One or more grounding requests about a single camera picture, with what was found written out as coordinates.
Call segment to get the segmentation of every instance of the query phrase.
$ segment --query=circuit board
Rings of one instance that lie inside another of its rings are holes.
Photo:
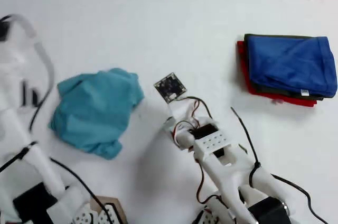
[[[167,103],[175,100],[177,97],[186,92],[186,88],[173,72],[155,83],[154,87]]]

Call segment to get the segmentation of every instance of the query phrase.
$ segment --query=light blue cloth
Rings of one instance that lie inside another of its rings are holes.
[[[114,158],[130,113],[144,98],[137,74],[120,68],[81,74],[59,83],[58,90],[62,100],[49,127],[78,149]]]

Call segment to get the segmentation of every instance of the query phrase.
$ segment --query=black component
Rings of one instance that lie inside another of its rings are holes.
[[[215,152],[213,152],[213,154],[217,157],[220,158],[222,156],[224,156],[224,148],[218,149]]]
[[[196,219],[191,224],[198,224],[202,218],[203,211],[200,211],[199,215],[197,215]]]
[[[0,173],[3,172],[6,168],[12,165],[16,160],[22,160],[22,158],[29,152],[32,146],[37,144],[36,141],[33,141],[28,146],[24,147],[18,154],[16,154],[13,158],[7,161],[4,165],[0,167]]]
[[[27,105],[27,82],[24,80],[22,81],[22,104],[21,106]]]
[[[32,105],[35,108],[39,106],[39,95],[36,89],[32,89]]]
[[[22,222],[31,220],[34,224],[53,224],[46,210],[56,202],[57,199],[47,192],[43,183],[39,183],[13,200]]]
[[[254,204],[248,210],[259,224],[291,224],[284,205],[278,199],[272,197]]]
[[[10,22],[7,21],[0,22],[0,42],[5,42],[7,40],[10,25]]]
[[[173,72],[155,83],[154,87],[161,94],[167,104],[186,92],[186,88]]]
[[[238,194],[239,194],[239,199],[242,201],[242,203],[245,203],[245,199],[240,190],[238,190]]]
[[[195,130],[190,130],[189,132],[195,137],[195,139],[200,139],[217,131],[218,128],[216,126],[212,124],[207,124]]]

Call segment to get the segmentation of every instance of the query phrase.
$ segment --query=white table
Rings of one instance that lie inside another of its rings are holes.
[[[172,71],[189,94],[206,101],[228,137],[249,149],[230,111],[235,107],[263,166],[303,186],[315,211],[338,222],[338,99],[305,108],[248,94],[235,47],[245,33],[324,35],[338,61],[337,12],[338,0],[0,0],[1,16],[20,13],[35,26],[58,82],[113,67],[138,73],[146,98],[114,160],[74,149],[47,129],[59,102],[56,90],[37,118],[34,137],[95,194],[118,197],[130,223],[146,224],[191,223],[200,209],[195,193],[201,174],[192,153],[180,152],[158,132],[169,113],[153,84]],[[213,189],[208,180],[203,197]],[[295,218],[319,223],[305,197],[289,191],[299,205]]]

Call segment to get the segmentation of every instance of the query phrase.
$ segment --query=folded blue cloth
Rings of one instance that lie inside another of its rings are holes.
[[[75,76],[59,83],[58,90],[61,102],[49,127],[78,149],[114,158],[130,113],[144,98],[138,76],[114,68]]]
[[[250,35],[249,74],[254,83],[293,92],[333,97],[337,76],[326,37],[289,38]]]

